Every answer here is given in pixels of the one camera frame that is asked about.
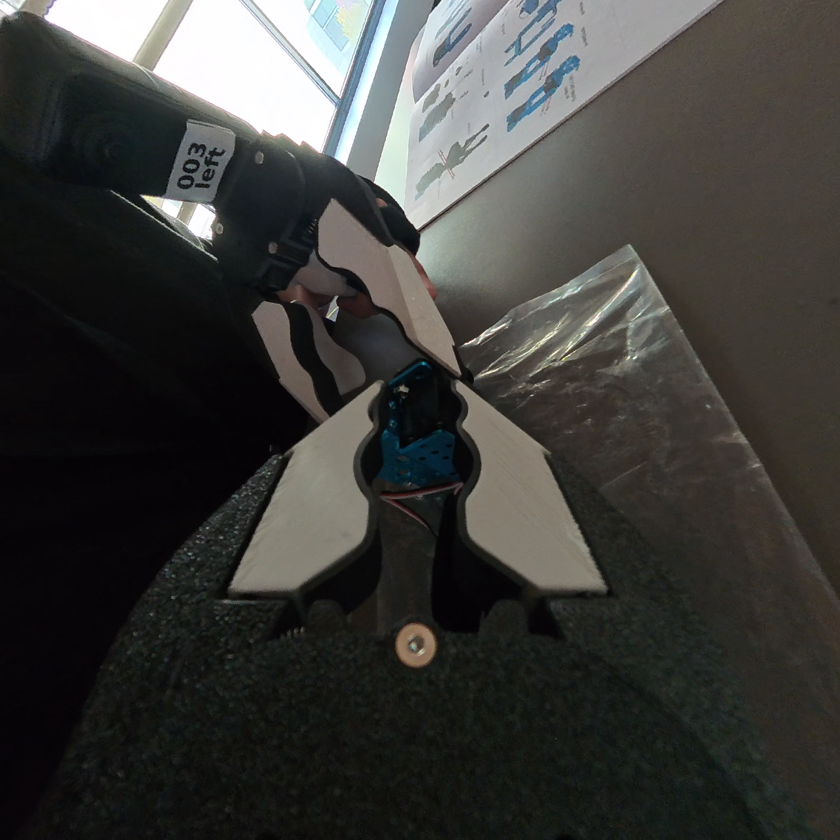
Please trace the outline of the black servo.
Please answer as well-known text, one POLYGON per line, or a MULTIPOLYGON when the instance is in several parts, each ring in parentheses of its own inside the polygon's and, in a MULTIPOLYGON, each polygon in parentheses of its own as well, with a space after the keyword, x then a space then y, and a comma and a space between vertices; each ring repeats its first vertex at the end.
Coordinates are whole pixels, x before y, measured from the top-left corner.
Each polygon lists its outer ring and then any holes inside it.
POLYGON ((417 360, 387 383, 386 430, 399 449, 438 432, 455 433, 460 408, 451 382, 449 373, 436 363, 417 360))

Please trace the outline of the large clear plastic bag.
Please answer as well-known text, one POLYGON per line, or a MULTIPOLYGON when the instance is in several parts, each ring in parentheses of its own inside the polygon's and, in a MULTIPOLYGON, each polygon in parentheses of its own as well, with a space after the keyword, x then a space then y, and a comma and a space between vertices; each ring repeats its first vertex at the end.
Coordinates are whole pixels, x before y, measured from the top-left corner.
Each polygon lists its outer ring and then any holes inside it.
POLYGON ((481 394, 645 536, 742 656, 838 660, 838 599, 636 250, 459 348, 481 394))

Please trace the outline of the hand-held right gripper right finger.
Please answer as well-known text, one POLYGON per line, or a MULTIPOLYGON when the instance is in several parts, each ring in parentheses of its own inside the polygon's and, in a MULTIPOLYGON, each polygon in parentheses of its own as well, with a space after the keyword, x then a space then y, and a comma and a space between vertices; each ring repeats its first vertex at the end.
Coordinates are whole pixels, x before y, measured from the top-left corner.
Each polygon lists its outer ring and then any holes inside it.
POLYGON ((531 595, 605 595, 548 450, 464 383, 452 387, 474 459, 458 504, 464 544, 531 595))

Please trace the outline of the white instruction manual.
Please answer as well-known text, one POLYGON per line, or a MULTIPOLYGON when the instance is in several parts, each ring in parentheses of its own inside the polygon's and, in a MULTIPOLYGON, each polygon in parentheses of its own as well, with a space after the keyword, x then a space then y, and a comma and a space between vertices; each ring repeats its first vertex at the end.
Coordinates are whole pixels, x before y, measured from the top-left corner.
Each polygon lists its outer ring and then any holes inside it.
POLYGON ((717 5, 436 2, 374 180, 424 227, 717 5))

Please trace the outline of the bright window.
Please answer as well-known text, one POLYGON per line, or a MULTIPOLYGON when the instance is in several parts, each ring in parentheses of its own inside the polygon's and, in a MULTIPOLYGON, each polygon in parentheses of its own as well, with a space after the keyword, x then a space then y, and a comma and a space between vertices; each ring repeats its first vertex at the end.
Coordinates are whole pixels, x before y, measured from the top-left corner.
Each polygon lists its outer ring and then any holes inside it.
POLYGON ((2 2, 346 161, 395 2, 2 2))

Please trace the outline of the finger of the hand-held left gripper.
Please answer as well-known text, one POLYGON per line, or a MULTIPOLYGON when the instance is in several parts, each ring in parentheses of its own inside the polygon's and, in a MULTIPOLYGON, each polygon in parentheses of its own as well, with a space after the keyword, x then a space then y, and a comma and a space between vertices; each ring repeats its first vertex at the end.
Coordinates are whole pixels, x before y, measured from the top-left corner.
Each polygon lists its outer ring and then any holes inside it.
POLYGON ((357 279, 372 303, 399 323, 412 346, 454 378, 463 376, 452 334, 407 252, 384 245, 335 198, 318 221, 318 257, 357 279))
POLYGON ((298 301, 262 302, 253 320, 279 382, 319 423, 362 387, 362 364, 333 341, 325 320, 298 301))

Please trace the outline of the blue perforated metal bracket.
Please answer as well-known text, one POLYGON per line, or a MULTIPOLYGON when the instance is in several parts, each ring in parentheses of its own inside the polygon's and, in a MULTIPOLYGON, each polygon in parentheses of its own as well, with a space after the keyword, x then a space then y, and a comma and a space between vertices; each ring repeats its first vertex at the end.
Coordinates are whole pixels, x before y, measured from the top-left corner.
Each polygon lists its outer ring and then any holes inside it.
POLYGON ((395 430, 380 435, 382 467, 377 479, 400 487, 423 489, 462 482, 454 467, 455 436, 445 429, 402 446, 395 430))

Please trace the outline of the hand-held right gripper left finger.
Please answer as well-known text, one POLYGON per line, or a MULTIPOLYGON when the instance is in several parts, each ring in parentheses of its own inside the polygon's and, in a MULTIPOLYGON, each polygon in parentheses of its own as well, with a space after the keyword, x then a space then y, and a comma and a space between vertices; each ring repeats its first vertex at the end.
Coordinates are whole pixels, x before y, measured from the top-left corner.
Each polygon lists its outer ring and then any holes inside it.
POLYGON ((376 381, 317 427, 285 465, 245 548, 229 597, 367 597, 381 559, 374 478, 382 467, 376 381))

